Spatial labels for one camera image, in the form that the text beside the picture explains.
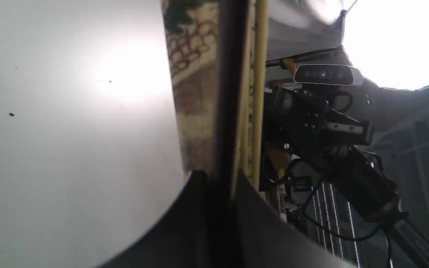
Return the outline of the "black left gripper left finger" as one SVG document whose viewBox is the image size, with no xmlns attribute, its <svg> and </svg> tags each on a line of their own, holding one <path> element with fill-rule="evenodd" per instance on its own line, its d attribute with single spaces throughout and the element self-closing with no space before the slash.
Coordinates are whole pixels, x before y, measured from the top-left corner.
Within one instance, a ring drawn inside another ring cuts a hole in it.
<svg viewBox="0 0 429 268">
<path fill-rule="evenodd" d="M 206 217 L 207 173 L 191 171 L 162 218 L 102 268 L 210 268 Z"/>
</svg>

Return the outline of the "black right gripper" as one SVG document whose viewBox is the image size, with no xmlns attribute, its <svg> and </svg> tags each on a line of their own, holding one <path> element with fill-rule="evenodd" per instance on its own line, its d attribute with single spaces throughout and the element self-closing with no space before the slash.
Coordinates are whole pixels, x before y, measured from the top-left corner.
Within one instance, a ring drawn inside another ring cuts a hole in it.
<svg viewBox="0 0 429 268">
<path fill-rule="evenodd" d="M 369 146 L 373 126 L 348 117 L 328 100 L 275 86 L 264 93 L 261 139 L 308 159 L 336 159 L 349 149 Z"/>
</svg>

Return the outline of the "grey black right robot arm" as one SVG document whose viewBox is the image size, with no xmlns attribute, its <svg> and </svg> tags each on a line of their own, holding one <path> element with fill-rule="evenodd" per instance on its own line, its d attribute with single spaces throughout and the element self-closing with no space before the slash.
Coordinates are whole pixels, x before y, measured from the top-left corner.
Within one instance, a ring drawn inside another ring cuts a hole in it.
<svg viewBox="0 0 429 268">
<path fill-rule="evenodd" d="M 394 181 L 371 166 L 367 152 L 371 126 L 332 108 L 320 96 L 274 87 L 264 94 L 263 141 L 297 156 L 276 183 L 293 181 L 293 168 L 306 163 L 346 198 L 366 221 L 376 223 L 419 268 L 429 268 L 429 241 L 401 208 Z"/>
</svg>

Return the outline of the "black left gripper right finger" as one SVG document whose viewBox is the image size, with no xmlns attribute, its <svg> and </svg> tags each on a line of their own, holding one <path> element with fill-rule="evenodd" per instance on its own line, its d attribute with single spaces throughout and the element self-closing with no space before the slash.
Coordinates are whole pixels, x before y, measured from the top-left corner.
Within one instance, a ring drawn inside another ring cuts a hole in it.
<svg viewBox="0 0 429 268">
<path fill-rule="evenodd" d="M 236 179 L 235 210 L 243 268 L 352 268 L 274 212 L 242 171 Z"/>
</svg>

